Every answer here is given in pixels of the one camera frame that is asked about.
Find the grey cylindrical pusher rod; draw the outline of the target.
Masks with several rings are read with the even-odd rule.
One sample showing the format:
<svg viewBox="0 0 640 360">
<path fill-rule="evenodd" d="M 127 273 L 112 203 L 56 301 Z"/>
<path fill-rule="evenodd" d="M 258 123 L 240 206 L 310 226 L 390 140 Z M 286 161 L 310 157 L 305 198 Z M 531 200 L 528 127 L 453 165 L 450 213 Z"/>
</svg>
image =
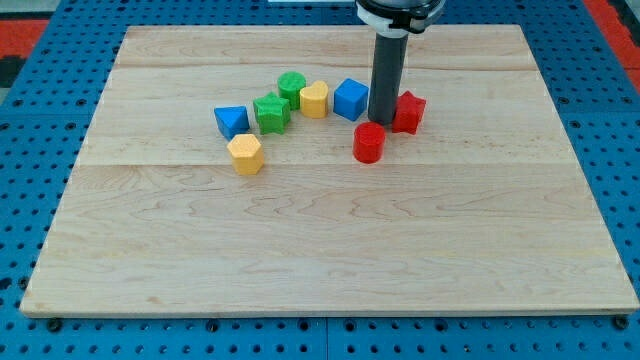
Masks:
<svg viewBox="0 0 640 360">
<path fill-rule="evenodd" d="M 400 38 L 376 35 L 368 118 L 380 125 L 390 125 L 395 116 L 407 42 L 407 35 Z"/>
</svg>

